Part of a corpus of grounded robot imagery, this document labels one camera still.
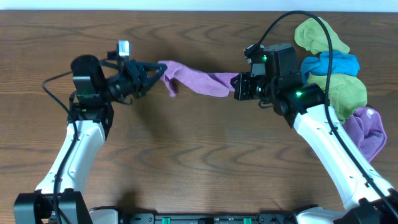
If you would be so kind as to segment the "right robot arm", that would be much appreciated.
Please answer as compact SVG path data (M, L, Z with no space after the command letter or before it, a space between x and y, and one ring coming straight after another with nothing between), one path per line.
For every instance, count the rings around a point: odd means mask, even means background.
M272 107L313 149L336 186L344 211L299 209L294 223L397 223L397 192L364 158L343 129L323 90L303 84L290 44L251 45L249 72L231 80L235 99Z

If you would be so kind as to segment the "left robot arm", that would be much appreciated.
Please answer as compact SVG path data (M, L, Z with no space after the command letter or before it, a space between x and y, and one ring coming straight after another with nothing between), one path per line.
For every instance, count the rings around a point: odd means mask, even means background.
M116 52L105 60L81 55L71 63L76 90L64 107L67 135L43 181L16 198L16 223L92 223L83 192L113 123L112 104L144 96L166 69L164 63L138 62Z

